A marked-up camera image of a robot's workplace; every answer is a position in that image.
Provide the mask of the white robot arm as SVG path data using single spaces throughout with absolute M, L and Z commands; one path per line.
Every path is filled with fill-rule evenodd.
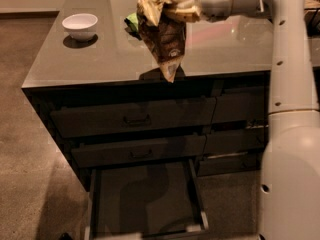
M 320 240 L 320 113 L 305 0 L 195 0 L 205 17 L 270 14 L 269 142 L 262 156 L 258 240 Z

